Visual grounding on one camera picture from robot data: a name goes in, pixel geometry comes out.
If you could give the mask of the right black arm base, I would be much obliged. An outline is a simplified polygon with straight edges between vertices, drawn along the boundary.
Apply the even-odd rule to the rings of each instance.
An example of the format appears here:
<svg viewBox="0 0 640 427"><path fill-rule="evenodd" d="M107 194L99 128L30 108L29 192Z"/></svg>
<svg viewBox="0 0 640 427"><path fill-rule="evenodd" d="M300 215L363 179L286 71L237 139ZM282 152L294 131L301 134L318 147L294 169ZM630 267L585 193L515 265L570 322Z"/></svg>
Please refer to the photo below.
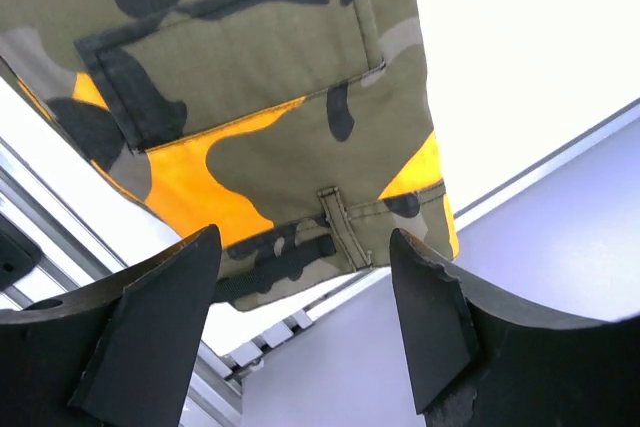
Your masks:
<svg viewBox="0 0 640 427"><path fill-rule="evenodd" d="M6 291L41 262L41 248L4 215L0 218L0 288Z"/></svg>

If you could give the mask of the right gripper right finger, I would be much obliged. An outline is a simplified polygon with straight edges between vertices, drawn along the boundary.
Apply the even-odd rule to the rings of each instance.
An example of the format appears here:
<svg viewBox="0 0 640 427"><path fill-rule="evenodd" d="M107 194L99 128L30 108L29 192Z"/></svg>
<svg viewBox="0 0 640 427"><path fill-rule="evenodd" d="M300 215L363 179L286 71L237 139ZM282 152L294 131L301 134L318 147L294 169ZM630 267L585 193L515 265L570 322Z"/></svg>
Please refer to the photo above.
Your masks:
<svg viewBox="0 0 640 427"><path fill-rule="evenodd" d="M639 319L602 321L526 300L390 238L416 411L429 426L635 426Z"/></svg>

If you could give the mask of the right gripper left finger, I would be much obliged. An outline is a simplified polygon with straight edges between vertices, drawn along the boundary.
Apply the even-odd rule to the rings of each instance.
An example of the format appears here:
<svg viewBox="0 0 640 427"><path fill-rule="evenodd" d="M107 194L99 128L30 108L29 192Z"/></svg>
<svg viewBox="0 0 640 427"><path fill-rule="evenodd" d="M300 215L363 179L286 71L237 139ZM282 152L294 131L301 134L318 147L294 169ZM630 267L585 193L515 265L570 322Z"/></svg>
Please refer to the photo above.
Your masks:
<svg viewBox="0 0 640 427"><path fill-rule="evenodd" d="M210 225L106 278L2 311L2 425L179 425L220 260Z"/></svg>

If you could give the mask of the camouflage yellow green trousers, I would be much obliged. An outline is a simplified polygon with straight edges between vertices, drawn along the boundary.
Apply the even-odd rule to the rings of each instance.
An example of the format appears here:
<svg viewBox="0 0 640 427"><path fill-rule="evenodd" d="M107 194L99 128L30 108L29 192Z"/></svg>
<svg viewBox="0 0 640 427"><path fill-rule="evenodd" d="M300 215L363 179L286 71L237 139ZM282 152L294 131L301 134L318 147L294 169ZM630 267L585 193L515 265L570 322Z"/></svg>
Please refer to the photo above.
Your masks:
<svg viewBox="0 0 640 427"><path fill-rule="evenodd" d="M1 0L1 74L124 198L220 231L251 311L459 252L417 0Z"/></svg>

